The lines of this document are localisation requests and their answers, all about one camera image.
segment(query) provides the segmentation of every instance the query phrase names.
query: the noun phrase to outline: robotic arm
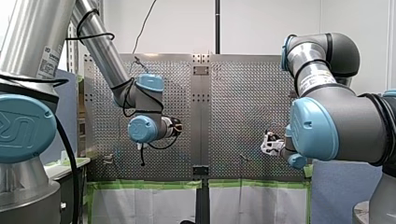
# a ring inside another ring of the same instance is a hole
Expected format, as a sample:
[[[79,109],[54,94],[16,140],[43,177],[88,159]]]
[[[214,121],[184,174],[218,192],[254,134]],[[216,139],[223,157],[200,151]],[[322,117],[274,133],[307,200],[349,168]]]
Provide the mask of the robotic arm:
[[[77,27],[78,36],[107,34],[92,1],[78,0],[72,21]],[[128,126],[128,133],[134,142],[145,144],[180,134],[180,120],[162,115],[162,77],[141,74],[136,79],[130,78],[109,36],[87,38],[82,42],[113,91],[116,105],[123,109],[135,108],[136,116]]]
[[[178,136],[179,119],[163,116],[163,78],[130,78],[91,0],[18,0],[0,57],[0,220],[2,223],[60,223],[60,186],[50,181],[39,155],[52,143],[59,97],[55,79],[68,25],[88,48],[116,105],[135,108],[130,138],[142,146]],[[70,146],[69,157],[73,157]],[[78,174],[74,174],[74,188]],[[78,188],[74,203],[78,204]],[[75,206],[73,223],[77,223]]]
[[[358,97],[347,84],[359,65],[359,51],[345,35],[287,38],[282,68],[293,76],[300,98],[291,106],[282,156],[289,162],[293,157],[382,165],[384,174],[370,201],[370,223],[395,223],[390,195],[396,193],[396,94]]]

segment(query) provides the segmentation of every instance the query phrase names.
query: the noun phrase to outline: pegboard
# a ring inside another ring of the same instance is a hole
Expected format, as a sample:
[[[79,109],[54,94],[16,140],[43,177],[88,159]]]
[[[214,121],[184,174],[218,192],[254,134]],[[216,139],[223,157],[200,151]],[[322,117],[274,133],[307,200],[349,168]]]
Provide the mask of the pegboard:
[[[279,56],[138,57],[151,73],[164,76],[164,114],[182,120],[183,134],[167,150],[146,150],[147,165],[141,167],[139,151],[126,132],[130,119],[113,105],[111,90],[88,59],[87,150],[94,155],[90,180],[191,180],[196,164],[209,166],[209,178],[304,180],[301,171],[260,150],[265,128],[275,122],[271,130],[283,135],[289,118],[292,79],[280,71]],[[138,65],[131,69],[132,55],[122,59],[131,76],[144,72]],[[110,154],[114,161],[105,164]]]
[[[164,77],[163,113],[179,118],[183,123],[183,134],[166,150],[145,150],[146,166],[142,167],[140,152],[128,136],[127,125],[131,118],[125,118],[121,108],[112,101],[112,92],[98,67],[88,71],[86,78],[88,96],[86,101],[91,119],[91,133],[87,133],[87,145],[93,151],[94,159],[89,169],[90,180],[145,179],[145,180],[190,180],[191,179],[191,55],[148,57],[139,55],[150,73]],[[125,67],[131,77],[145,71],[132,64],[132,57],[123,55]],[[153,143],[157,147],[169,145],[173,139]],[[112,162],[104,162],[105,156],[113,155]]]
[[[260,150],[264,130],[283,136],[293,80],[279,56],[211,58],[210,178],[304,180],[302,171]]]

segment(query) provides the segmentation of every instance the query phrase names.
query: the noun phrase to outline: black pole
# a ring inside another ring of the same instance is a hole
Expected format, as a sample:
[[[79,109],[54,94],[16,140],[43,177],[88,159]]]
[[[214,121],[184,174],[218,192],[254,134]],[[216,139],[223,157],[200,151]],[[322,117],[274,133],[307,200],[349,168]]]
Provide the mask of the black pole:
[[[215,16],[216,16],[216,54],[220,54],[220,0],[215,0]]]

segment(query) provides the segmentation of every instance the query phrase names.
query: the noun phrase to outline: white wall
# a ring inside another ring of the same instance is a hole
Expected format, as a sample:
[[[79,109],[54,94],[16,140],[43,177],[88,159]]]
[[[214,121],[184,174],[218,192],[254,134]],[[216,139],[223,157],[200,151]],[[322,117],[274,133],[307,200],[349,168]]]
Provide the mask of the white wall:
[[[280,54],[290,34],[319,33],[320,0],[222,0],[221,53]]]
[[[361,52],[361,70],[351,85],[357,94],[383,92],[390,84],[391,1],[393,0],[322,0],[320,31],[348,35]]]
[[[4,37],[8,28],[8,21],[11,19],[12,9],[16,0],[2,1],[0,6],[0,46],[3,46]]]
[[[132,53],[152,1],[105,0],[105,25],[120,52]],[[214,50],[213,0],[161,0],[151,12],[138,52],[208,53]]]
[[[120,52],[132,52],[151,2],[104,1],[105,24]],[[214,0],[158,1],[136,52],[214,51],[214,12]],[[318,33],[319,18],[319,0],[222,0],[221,53],[280,54],[290,33]]]

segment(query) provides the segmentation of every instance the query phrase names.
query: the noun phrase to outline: robot logo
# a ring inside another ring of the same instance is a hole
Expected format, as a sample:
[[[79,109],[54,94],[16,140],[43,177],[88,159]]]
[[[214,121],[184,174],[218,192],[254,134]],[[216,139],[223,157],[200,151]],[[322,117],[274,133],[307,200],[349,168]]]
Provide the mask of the robot logo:
[[[0,111],[0,147],[33,146],[39,118]]]

